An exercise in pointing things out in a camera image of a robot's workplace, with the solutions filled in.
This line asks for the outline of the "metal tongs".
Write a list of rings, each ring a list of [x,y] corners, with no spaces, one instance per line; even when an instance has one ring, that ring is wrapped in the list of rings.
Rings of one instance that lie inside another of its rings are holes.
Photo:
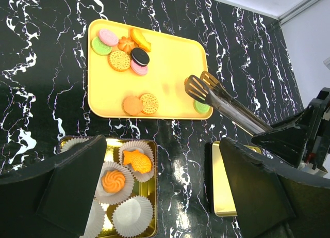
[[[203,71],[200,77],[189,76],[185,84],[185,92],[191,98],[216,109],[252,136],[272,129],[271,126],[233,98],[222,84],[207,71]]]

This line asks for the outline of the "orange swirl cookie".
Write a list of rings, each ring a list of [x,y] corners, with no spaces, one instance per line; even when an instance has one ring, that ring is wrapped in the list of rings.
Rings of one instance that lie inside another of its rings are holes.
[[[118,170],[107,171],[101,178],[104,191],[118,193],[125,186],[126,178]]]

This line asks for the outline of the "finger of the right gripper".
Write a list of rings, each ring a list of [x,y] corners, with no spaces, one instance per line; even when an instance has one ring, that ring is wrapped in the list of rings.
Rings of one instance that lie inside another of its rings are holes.
[[[252,143],[292,167],[305,163],[323,171],[329,154],[329,88],[323,88],[300,113],[253,136]]]

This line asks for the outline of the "plain orange round cookie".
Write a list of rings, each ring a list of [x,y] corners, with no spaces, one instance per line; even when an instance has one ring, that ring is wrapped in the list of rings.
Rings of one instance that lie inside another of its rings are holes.
[[[143,110],[143,103],[137,96],[128,96],[122,102],[123,110],[131,115],[136,116]]]

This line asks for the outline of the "green round cookie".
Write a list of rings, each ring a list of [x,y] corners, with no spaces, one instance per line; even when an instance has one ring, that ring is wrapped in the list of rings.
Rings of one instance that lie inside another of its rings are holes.
[[[200,113],[200,114],[208,113],[209,110],[210,110],[210,106],[209,106],[209,105],[204,104],[204,103],[201,103],[201,102],[199,102],[199,101],[197,101],[197,100],[194,100],[193,105],[194,105],[194,109],[195,109],[198,113]]]

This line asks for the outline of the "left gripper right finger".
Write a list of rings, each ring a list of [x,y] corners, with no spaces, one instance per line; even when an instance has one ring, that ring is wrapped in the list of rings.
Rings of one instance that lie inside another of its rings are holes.
[[[329,237],[329,179],[230,138],[220,152],[243,237]]]

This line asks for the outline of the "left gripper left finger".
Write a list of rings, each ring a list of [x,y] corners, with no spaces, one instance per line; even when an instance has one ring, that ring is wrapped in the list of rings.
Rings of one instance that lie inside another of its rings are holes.
[[[1,237],[80,237],[101,173],[106,138],[1,175]]]

